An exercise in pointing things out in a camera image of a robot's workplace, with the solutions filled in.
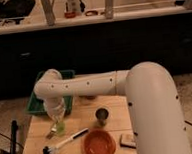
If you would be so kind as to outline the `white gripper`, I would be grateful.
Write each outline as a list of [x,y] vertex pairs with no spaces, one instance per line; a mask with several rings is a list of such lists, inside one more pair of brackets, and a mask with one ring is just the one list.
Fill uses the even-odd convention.
[[55,122],[60,123],[64,120],[65,106],[63,98],[49,98],[43,102],[47,115]]

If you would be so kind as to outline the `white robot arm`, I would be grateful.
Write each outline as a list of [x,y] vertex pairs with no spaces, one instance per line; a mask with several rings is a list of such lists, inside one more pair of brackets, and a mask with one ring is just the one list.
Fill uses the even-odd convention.
[[146,61],[129,70],[61,79],[45,71],[33,91],[49,107],[64,96],[125,96],[137,154],[192,154],[184,114],[171,74],[160,64]]

